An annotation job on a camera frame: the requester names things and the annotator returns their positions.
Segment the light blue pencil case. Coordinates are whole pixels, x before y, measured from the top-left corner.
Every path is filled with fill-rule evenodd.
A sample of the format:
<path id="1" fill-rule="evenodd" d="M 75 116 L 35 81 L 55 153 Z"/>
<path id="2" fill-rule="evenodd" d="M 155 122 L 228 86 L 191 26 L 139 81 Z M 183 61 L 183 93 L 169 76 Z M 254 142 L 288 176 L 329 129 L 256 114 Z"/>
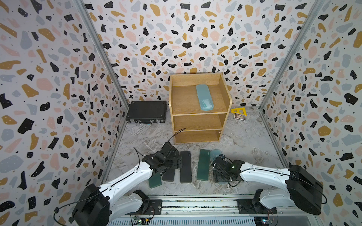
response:
<path id="1" fill-rule="evenodd" d="M 196 86 L 197 97 L 202 111 L 211 111 L 214 109 L 214 103 L 211 97 L 209 87 L 206 84 Z"/>
<path id="2" fill-rule="evenodd" d="M 219 157 L 222 154 L 221 150 L 214 149 L 210 151 L 210 161 L 211 163 L 214 161 L 215 158 Z"/>

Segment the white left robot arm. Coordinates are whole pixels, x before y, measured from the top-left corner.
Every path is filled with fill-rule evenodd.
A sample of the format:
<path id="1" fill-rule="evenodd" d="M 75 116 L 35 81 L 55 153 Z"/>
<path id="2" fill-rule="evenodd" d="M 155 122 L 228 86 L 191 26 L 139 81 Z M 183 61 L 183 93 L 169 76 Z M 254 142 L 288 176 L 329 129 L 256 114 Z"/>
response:
<path id="1" fill-rule="evenodd" d="M 72 212 L 71 221 L 79 226 L 106 226 L 109 221 L 123 215 L 144 214 L 150 211 L 150 198 L 141 190 L 126 195 L 138 184 L 182 167 L 179 151 L 164 143 L 156 153 L 140 158 L 128 172 L 107 183 L 87 186 Z"/>

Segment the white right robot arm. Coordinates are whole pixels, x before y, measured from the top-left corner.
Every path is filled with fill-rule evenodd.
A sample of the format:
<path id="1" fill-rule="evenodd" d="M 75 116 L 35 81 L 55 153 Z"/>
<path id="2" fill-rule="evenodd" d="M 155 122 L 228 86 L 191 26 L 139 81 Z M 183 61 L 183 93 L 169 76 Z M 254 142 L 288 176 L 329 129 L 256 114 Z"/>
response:
<path id="1" fill-rule="evenodd" d="M 300 210 L 320 215 L 322 205 L 327 203 L 323 185 L 303 167 L 268 168 L 242 160 L 230 162 L 223 154 L 213 159 L 214 181 L 226 182 L 235 187 L 240 182 L 257 182 L 273 187 L 272 190 L 257 189 L 251 206 L 257 213 L 278 207 L 298 207 Z"/>

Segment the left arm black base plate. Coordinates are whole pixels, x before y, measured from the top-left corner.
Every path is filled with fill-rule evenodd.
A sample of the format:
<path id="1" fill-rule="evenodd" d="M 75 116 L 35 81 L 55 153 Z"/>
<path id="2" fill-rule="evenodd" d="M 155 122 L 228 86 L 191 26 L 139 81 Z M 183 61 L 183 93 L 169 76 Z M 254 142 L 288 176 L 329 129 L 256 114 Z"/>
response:
<path id="1" fill-rule="evenodd" d="M 133 215 L 161 215 L 163 201 L 161 199 L 151 199 L 144 202 L 140 209 L 133 213 Z"/>

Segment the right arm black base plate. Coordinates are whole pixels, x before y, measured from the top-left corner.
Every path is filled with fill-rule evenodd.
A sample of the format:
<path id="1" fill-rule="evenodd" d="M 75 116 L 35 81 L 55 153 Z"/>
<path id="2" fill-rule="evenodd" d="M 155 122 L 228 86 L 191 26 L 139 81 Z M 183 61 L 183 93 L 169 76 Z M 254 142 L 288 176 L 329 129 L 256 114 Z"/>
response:
<path id="1" fill-rule="evenodd" d="M 261 204 L 253 204 L 252 199 L 237 199 L 237 208 L 239 214 L 276 214 L 276 208 L 267 209 L 263 207 Z"/>

